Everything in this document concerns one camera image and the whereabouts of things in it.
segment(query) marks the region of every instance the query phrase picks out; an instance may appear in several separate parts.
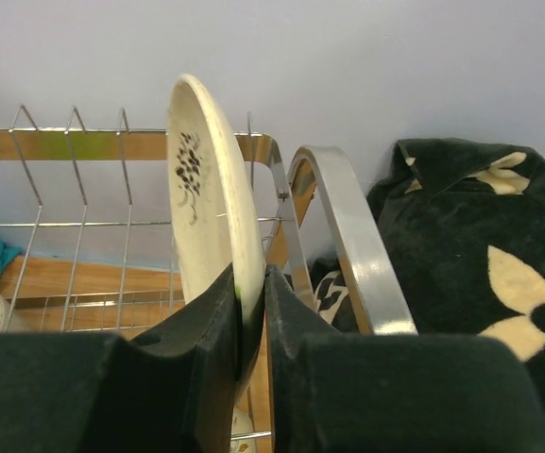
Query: dish rack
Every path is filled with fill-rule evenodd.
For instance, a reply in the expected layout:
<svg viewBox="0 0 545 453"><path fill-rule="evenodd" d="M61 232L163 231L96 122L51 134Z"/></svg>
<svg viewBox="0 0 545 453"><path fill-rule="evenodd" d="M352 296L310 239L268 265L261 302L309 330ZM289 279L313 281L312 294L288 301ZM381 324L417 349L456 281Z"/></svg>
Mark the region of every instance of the dish rack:
<svg viewBox="0 0 545 453"><path fill-rule="evenodd" d="M29 127L18 126L23 117ZM304 146L295 154L287 174L277 142L268 135L252 132L250 123L248 117L248 131L236 133L235 137L249 169L251 185L254 187L257 174L255 163L264 165L272 175L274 196L278 201L276 215L258 219L261 223L272 223L271 233L263 237L267 263L283 268L288 262L296 294L306 306L315 308L299 227L317 189L359 328L376 333L414 331L400 286L346 155L339 148ZM0 223L0 228L29 231L28 240L23 245L24 257L12 263L9 271L12 277L3 283L6 288L5 291L0 289L0 293L32 328L43 331L116 330L126 338L132 338L181 308L181 284L179 275L174 272L178 268L175 256L172 256L168 269L157 273L128 266L132 231L171 224L170 220L137 221L132 217L135 205L128 177L128 167L135 160L166 160L164 130L129 127L124 109L118 113L116 129L88 129L75 107L71 108L66 127L39 127L28 109L21 105L11 126L0 128L0 160L20 163L37 207L33 222ZM43 197L31 172L34 160L71 162L83 203L80 218L72 222L42 220ZM89 205L77 164L86 160L120 162L119 171L123 174L128 200L125 222L88 221ZM63 268L68 280L62 285L64 291L52 289L46 294L26 294L24 288L30 285L27 283L29 268L36 260L31 257L35 237L47 228L63 228L71 237L77 235L73 258L63 264L52 264ZM125 232L116 291L90 291L89 282L81 280L83 275L94 272L91 266L96 266L79 259L82 238L88 228L106 228L109 231L122 228ZM264 338L260 358L265 358L265 355ZM264 442L263 438L271 434L269 408L255 407L252 390L257 387L258 393L268 395L267 376L266 360L258 360L247 398L244 398L246 401L241 402L254 422L255 431L232 437L233 440L260 439L260 451L266 450L265 444L260 445L259 442Z"/></svg>

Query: white wall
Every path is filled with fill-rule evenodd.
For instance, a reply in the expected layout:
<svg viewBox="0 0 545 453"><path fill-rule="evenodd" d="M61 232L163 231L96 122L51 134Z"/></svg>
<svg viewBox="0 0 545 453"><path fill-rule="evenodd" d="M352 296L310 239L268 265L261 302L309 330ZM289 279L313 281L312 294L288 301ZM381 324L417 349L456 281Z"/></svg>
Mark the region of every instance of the white wall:
<svg viewBox="0 0 545 453"><path fill-rule="evenodd" d="M364 189L403 137L521 143L545 156L545 2L0 0L2 127L21 102L41 126L64 126L77 105L89 127L115 127L122 106L132 126L164 127L182 72L208 85L236 129L251 110L287 164L303 143L342 146ZM47 192L58 187L60 170L34 168ZM168 209L159 170L132 170L150 201L144 216ZM102 194L98 184L111 185L95 178L95 204L124 218L123 187ZM0 178L4 197L25 185ZM68 215L52 209L51 219ZM316 206L303 235L311 253L329 243L321 219ZM137 260L167 233L132 236ZM84 253L116 247L106 240ZM45 238L38 248L64 254L72 242Z"/></svg>

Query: wooden board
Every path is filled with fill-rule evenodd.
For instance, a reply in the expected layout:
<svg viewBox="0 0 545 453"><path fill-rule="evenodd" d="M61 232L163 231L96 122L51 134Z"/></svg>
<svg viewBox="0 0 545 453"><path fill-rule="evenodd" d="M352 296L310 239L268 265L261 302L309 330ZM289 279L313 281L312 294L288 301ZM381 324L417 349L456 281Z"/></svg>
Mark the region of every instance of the wooden board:
<svg viewBox="0 0 545 453"><path fill-rule="evenodd" d="M0 294L12 298L24 257L17 257L0 279ZM18 297L48 297L66 295L72 263L31 257L26 262L25 275ZM176 299L181 299L179 274L174 274ZM73 294L119 293L121 268L104 264L78 262L75 270ZM125 293L169 290L169 273L128 268L125 275Z"/></svg>
<svg viewBox="0 0 545 453"><path fill-rule="evenodd" d="M0 293L11 298L18 275L24 262L19 257L6 269L0 280ZM20 287L17 305L22 307L22 298L42 298L42 305L30 309L18 310L26 322L35 330L60 331L64 309L60 306L45 306L46 297L65 295L68 289L72 263L64 260L30 258L26 262L25 276ZM119 292L121 268L102 264L80 262L77 264L73 294L114 294ZM132 292L166 292L169 289L169 273L128 268L126 270L125 290ZM174 294L181 300L181 282L179 275L174 275ZM72 299L67 312L65 330L113 329L119 314L118 304L101 300L101 303L74 304ZM142 300L132 303L127 295L120 310L119 333L131 339L165 319L172 312L167 299ZM176 304L174 311L183 304ZM270 430L269 388L267 340L265 330L262 346L250 381L253 424L256 431ZM239 403L239 408L248 411L247 395ZM257 440L258 453L270 453L271 440Z"/></svg>

